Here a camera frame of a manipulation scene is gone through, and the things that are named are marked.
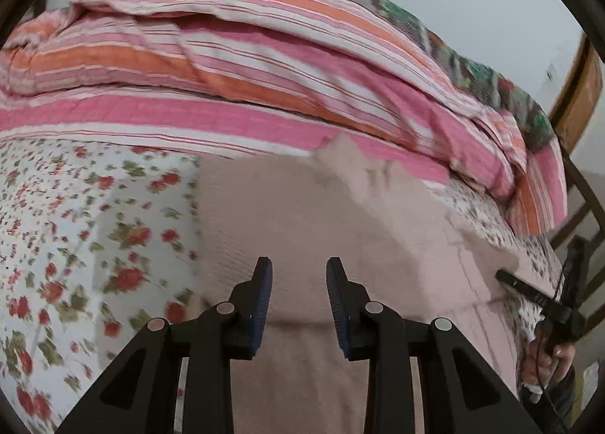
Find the right hand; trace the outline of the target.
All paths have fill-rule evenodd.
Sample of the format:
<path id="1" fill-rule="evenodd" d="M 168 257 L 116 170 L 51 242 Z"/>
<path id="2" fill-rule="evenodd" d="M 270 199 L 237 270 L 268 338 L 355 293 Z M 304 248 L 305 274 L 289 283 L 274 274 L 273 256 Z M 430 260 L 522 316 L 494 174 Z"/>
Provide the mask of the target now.
<path id="1" fill-rule="evenodd" d="M 539 321 L 534 329 L 534 340 L 527 347 L 520 366 L 520 379 L 524 386 L 538 387 L 563 381 L 575 359 L 576 348 L 573 343 L 559 344 L 552 353 L 546 353 L 546 336 L 543 322 Z"/>

